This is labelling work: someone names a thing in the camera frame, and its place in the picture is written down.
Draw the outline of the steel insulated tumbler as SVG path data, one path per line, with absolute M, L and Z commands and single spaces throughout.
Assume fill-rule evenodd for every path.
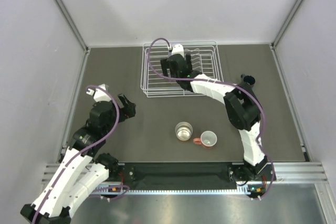
M 193 128 L 187 122 L 180 122 L 175 127 L 175 134 L 178 140 L 188 141 L 193 134 Z

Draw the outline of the pink handled mug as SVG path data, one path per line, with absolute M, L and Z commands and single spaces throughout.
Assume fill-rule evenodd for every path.
M 205 131 L 200 137 L 194 138 L 193 143 L 204 148 L 212 148 L 217 143 L 217 135 L 212 131 Z

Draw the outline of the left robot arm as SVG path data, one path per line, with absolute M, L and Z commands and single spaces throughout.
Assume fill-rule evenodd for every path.
M 136 114 L 135 103 L 124 94 L 116 101 L 101 90 L 92 94 L 95 103 L 85 125 L 75 131 L 64 158 L 46 188 L 20 214 L 29 223 L 70 223 L 81 204 L 105 180 L 117 178 L 118 160 L 98 154 L 118 123 Z

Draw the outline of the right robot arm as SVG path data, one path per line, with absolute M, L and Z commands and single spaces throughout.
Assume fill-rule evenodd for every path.
M 260 149 L 260 109 L 251 86 L 246 82 L 224 84 L 206 74 L 193 70 L 191 55 L 173 54 L 160 60 L 162 73 L 173 78 L 186 91 L 203 94 L 222 103 L 229 122 L 238 129 L 244 149 L 244 172 L 251 180 L 264 174 L 267 157 Z

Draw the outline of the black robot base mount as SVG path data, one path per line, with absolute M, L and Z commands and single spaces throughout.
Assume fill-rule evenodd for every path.
M 121 182 L 138 190 L 234 189 L 276 180 L 274 169 L 267 164 L 257 178 L 250 178 L 243 163 L 232 162 L 149 162 L 119 163 L 109 175 L 110 181 Z

